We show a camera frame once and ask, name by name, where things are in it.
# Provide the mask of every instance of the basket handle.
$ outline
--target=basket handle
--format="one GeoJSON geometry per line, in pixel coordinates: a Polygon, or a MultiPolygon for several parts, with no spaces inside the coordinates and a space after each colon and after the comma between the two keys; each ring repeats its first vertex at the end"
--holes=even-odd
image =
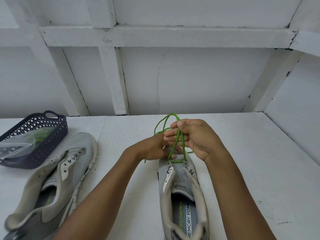
{"type": "Polygon", "coordinates": [[[46,117],[47,117],[47,114],[54,114],[58,118],[61,116],[61,115],[57,114],[56,112],[53,112],[52,110],[46,110],[46,111],[43,112],[43,115],[46,116],[46,117]]]}

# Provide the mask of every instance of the hand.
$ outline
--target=hand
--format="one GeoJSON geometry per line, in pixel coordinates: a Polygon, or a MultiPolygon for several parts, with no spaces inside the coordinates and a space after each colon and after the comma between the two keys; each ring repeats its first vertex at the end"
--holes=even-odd
{"type": "MultiPolygon", "coordinates": [[[[138,160],[141,161],[143,159],[146,160],[155,160],[159,158],[167,159],[171,149],[168,147],[168,142],[164,141],[164,135],[163,133],[159,133],[157,135],[154,135],[152,137],[149,137],[147,139],[144,139],[142,141],[139,141],[138,143],[130,146],[130,148],[134,149],[135,152],[137,152],[138,160]]],[[[183,153],[182,148],[179,146],[176,146],[175,149],[179,153],[183,153]]]]}
{"type": "MultiPolygon", "coordinates": [[[[214,130],[203,120],[183,119],[173,122],[170,130],[164,132],[164,140],[173,146],[177,138],[178,128],[183,133],[185,146],[191,148],[202,161],[217,157],[222,152],[228,152],[214,130]]],[[[177,146],[182,146],[181,136],[177,146]]]]}

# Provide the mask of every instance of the forearm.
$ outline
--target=forearm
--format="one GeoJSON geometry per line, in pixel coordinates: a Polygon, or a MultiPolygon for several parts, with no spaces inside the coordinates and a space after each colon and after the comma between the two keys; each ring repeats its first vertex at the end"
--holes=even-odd
{"type": "Polygon", "coordinates": [[[228,240],[276,240],[231,155],[225,150],[217,157],[205,163],[228,240]]]}
{"type": "Polygon", "coordinates": [[[139,162],[138,152],[133,147],[126,149],[114,167],[62,225],[54,240],[106,239],[139,162]]]}

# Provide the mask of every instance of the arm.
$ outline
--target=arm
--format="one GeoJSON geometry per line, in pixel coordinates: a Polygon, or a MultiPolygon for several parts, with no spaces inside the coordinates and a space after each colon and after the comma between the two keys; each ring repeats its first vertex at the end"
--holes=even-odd
{"type": "Polygon", "coordinates": [[[62,225],[54,240],[106,239],[134,170],[142,159],[168,157],[169,152],[163,149],[164,146],[163,134],[159,134],[127,148],[62,225]]]}
{"type": "Polygon", "coordinates": [[[228,240],[276,240],[238,166],[214,130],[203,120],[181,120],[171,127],[172,130],[164,133],[164,140],[172,145],[179,128],[184,133],[186,147],[205,162],[228,240]]]}

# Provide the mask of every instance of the plastic bag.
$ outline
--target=plastic bag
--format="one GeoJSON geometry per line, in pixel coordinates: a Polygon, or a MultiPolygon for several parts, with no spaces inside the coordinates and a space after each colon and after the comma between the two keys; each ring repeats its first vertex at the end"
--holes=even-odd
{"type": "Polygon", "coordinates": [[[0,160],[30,154],[55,127],[42,127],[0,142],[0,160]]]}

